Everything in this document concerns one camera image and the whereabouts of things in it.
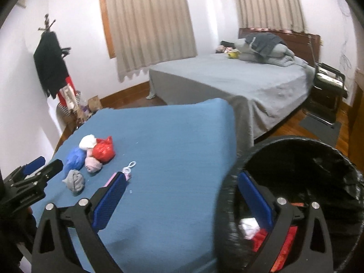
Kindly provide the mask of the red cloth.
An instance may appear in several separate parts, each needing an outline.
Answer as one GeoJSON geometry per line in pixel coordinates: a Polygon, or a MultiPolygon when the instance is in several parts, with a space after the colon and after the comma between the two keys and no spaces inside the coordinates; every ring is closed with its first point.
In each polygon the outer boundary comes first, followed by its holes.
{"type": "Polygon", "coordinates": [[[294,240],[298,227],[296,225],[290,226],[284,242],[273,242],[273,238],[265,229],[260,229],[252,238],[253,252],[259,252],[260,250],[268,251],[270,254],[276,255],[275,262],[270,269],[270,272],[278,272],[284,267],[288,256],[292,250],[294,240]]]}

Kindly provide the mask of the white cloth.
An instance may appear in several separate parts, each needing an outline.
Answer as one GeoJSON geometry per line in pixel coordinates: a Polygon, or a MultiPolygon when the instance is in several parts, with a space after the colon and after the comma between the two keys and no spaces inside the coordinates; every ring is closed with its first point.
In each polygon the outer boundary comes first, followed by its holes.
{"type": "Polygon", "coordinates": [[[260,231],[260,226],[254,217],[243,218],[239,222],[239,228],[241,228],[244,238],[252,240],[254,236],[260,231]]]}

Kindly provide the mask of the black trash bin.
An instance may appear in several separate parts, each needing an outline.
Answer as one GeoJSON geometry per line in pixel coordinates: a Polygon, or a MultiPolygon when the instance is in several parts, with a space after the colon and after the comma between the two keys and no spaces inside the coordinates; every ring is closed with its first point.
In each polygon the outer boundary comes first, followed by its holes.
{"type": "Polygon", "coordinates": [[[239,228],[253,217],[238,189],[248,172],[274,206],[273,242],[298,231],[278,272],[363,271],[363,174],[339,150],[305,137],[277,137],[247,150],[218,195],[214,246],[219,272],[270,272],[276,255],[253,252],[239,228]]]}

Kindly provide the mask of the blue plastic bag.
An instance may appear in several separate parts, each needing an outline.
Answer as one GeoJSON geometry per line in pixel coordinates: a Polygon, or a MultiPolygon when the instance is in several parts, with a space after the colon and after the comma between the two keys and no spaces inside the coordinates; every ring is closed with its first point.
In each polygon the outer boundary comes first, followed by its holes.
{"type": "Polygon", "coordinates": [[[81,149],[80,147],[73,148],[66,158],[65,165],[63,166],[63,172],[65,176],[71,170],[80,170],[85,164],[86,159],[86,151],[81,149]]]}

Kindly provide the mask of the grey sock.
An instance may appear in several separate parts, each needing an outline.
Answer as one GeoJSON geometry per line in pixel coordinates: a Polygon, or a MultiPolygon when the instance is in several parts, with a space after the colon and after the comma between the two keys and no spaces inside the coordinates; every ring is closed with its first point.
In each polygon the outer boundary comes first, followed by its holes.
{"type": "Polygon", "coordinates": [[[70,170],[68,172],[68,175],[65,179],[62,180],[62,182],[73,194],[79,194],[85,188],[85,178],[76,169],[70,170]]]}

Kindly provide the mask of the pink sock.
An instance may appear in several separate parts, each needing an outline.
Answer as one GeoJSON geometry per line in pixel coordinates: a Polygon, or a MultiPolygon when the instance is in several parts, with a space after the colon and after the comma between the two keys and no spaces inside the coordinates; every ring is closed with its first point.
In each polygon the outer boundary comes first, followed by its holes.
{"type": "Polygon", "coordinates": [[[85,168],[88,173],[97,173],[102,169],[102,163],[93,157],[93,150],[86,151],[85,168]]]}

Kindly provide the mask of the red plastic bag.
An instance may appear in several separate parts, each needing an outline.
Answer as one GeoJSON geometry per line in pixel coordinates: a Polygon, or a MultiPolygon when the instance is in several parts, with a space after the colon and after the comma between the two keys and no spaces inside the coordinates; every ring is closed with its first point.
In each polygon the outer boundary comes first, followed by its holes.
{"type": "Polygon", "coordinates": [[[106,139],[97,138],[92,155],[102,164],[110,162],[115,156],[112,136],[109,136],[106,139]]]}

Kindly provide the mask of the wooden coat rack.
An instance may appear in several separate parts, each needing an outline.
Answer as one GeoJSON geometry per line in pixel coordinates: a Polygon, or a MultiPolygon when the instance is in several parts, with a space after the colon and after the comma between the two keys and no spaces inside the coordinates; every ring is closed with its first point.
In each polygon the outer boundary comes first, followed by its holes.
{"type": "MultiPolygon", "coordinates": [[[[49,14],[45,14],[44,16],[44,27],[39,27],[38,31],[42,31],[43,33],[49,33],[51,27],[56,22],[56,19],[49,22],[49,14]]],[[[76,92],[72,85],[67,83],[66,86],[60,89],[60,94],[62,95],[65,104],[67,106],[67,110],[69,111],[70,117],[75,123],[75,130],[78,129],[80,126],[83,125],[85,122],[85,116],[83,114],[83,110],[80,107],[80,104],[77,102],[76,99],[76,92]]]]}

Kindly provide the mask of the checkered basket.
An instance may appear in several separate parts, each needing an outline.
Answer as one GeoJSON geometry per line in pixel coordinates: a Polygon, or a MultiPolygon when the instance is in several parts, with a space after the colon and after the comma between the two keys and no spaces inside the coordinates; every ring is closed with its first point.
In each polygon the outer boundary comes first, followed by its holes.
{"type": "MultiPolygon", "coordinates": [[[[80,105],[80,99],[81,99],[81,91],[76,91],[76,103],[77,105],[80,105]]],[[[57,104],[57,111],[61,114],[61,116],[70,116],[70,111],[66,105],[62,105],[60,102],[57,104]]]]}

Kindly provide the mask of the black jacket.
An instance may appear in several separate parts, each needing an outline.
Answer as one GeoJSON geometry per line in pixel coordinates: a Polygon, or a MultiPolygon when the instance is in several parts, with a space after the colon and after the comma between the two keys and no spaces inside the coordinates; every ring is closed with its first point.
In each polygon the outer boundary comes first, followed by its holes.
{"type": "Polygon", "coordinates": [[[66,78],[69,73],[53,31],[42,34],[33,58],[41,87],[46,96],[55,99],[61,88],[67,86],[66,78]]]}

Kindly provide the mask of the yellow plush toy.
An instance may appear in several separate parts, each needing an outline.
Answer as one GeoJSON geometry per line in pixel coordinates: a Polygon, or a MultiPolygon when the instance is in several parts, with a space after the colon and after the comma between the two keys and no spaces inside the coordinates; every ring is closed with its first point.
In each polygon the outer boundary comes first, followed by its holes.
{"type": "Polygon", "coordinates": [[[239,59],[240,56],[240,51],[238,49],[232,49],[230,51],[227,52],[227,56],[230,59],[239,59]]]}

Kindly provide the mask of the pile of grey bedding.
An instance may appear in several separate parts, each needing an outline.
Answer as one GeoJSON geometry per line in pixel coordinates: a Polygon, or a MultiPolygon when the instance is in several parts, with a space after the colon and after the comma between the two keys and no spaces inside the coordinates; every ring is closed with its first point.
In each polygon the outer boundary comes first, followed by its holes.
{"type": "Polygon", "coordinates": [[[286,42],[273,33],[250,33],[245,38],[234,42],[239,52],[239,59],[246,62],[288,67],[299,65],[308,66],[308,63],[288,48],[286,42]]]}

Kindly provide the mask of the wooden headboard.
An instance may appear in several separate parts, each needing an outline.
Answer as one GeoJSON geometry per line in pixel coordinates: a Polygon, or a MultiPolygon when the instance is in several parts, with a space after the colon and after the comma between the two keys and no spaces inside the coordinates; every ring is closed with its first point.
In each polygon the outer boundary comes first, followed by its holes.
{"type": "Polygon", "coordinates": [[[314,66],[315,62],[320,59],[321,36],[311,33],[297,33],[287,30],[272,30],[268,28],[240,28],[238,38],[245,38],[250,33],[273,33],[285,41],[288,48],[292,50],[297,57],[305,60],[309,65],[314,66]]]}

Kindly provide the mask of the left beige curtain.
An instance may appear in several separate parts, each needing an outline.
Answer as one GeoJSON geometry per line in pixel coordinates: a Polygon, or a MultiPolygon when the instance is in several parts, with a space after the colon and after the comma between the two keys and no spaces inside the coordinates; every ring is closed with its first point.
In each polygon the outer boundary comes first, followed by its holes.
{"type": "Polygon", "coordinates": [[[117,74],[197,55],[187,0],[106,0],[117,74]]]}

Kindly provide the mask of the right beige curtain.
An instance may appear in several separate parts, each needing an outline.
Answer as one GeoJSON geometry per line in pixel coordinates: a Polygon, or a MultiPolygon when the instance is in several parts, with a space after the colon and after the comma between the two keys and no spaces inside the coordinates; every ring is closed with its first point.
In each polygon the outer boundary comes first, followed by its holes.
{"type": "Polygon", "coordinates": [[[302,33],[306,29],[301,0],[236,0],[239,26],[302,33]]]}

